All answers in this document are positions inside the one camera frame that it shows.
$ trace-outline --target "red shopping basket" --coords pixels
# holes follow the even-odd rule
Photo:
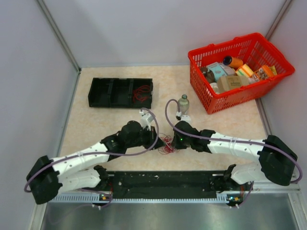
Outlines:
[[[253,71],[256,71],[262,65],[275,66],[278,75],[238,89],[216,94],[199,68],[216,61],[222,62],[227,55],[243,60]],[[217,45],[211,44],[189,51],[188,57],[190,59],[190,83],[209,114],[260,98],[284,77],[293,74],[295,71],[281,52],[259,33],[236,37],[232,41]]]

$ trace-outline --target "black plastic bin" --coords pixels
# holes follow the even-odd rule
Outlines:
[[[146,91],[135,92],[146,86]],[[142,78],[93,78],[88,102],[90,107],[100,108],[151,108],[153,79]]]

